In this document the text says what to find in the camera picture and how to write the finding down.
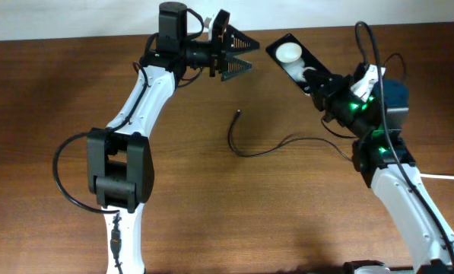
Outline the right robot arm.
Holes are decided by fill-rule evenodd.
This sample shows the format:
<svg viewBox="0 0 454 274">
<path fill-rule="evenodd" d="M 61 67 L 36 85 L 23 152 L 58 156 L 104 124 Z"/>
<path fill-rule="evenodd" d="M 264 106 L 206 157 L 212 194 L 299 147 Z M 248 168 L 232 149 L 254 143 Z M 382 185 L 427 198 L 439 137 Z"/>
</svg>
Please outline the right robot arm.
<svg viewBox="0 0 454 274">
<path fill-rule="evenodd" d="M 408 89 L 400 82 L 370 81 L 367 95 L 352 90 L 351 75 L 308 69 L 307 91 L 326 121 L 355 136 L 352 162 L 392 217 L 416 273 L 454 273 L 454 231 L 436 207 L 416 161 L 400 136 L 408 114 Z"/>
</svg>

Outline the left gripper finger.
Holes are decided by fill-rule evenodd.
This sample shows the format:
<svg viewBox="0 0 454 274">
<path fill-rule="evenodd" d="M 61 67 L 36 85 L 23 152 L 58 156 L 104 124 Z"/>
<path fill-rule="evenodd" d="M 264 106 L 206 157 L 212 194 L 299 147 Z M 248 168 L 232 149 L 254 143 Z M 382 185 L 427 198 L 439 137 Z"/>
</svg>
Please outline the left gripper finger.
<svg viewBox="0 0 454 274">
<path fill-rule="evenodd" d="M 233 56 L 226 56 L 221 68 L 221 80 L 228 81 L 238 75 L 250 72 L 251 69 L 252 63 Z"/>
<path fill-rule="evenodd" d="M 228 53 L 247 53 L 259 49 L 259 42 L 248 37 L 235 27 L 226 28 L 226 51 Z"/>
</svg>

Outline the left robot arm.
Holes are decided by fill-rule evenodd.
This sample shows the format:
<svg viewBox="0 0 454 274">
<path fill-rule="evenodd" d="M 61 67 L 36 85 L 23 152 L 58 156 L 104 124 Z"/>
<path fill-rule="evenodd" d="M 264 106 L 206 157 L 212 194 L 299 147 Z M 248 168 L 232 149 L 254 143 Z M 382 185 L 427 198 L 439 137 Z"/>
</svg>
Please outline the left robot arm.
<svg viewBox="0 0 454 274">
<path fill-rule="evenodd" d="M 88 187 L 105 218 L 108 273 L 143 273 L 141 215 L 154 185 L 150 136 L 164 104 L 183 86 L 187 69 L 209 69 L 227 81 L 252 68 L 239 54 L 257 50 L 259 43 L 229 23 L 220 10 L 208 28 L 187 31 L 193 10 L 181 2 L 159 6 L 159 31 L 146 43 L 134 64 L 136 84 L 123 108 L 106 128 L 93 128 L 87 137 Z"/>
</svg>

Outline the black smartphone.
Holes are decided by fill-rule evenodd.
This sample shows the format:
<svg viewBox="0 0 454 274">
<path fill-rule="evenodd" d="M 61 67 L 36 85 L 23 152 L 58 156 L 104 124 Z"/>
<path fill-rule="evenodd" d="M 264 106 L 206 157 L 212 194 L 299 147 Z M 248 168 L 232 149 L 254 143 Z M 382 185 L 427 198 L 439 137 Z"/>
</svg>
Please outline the black smartphone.
<svg viewBox="0 0 454 274">
<path fill-rule="evenodd" d="M 267 54 L 290 77 L 296 86 L 305 91 L 306 80 L 303 72 L 313 69 L 331 73 L 292 33 L 288 33 L 265 48 Z"/>
</svg>

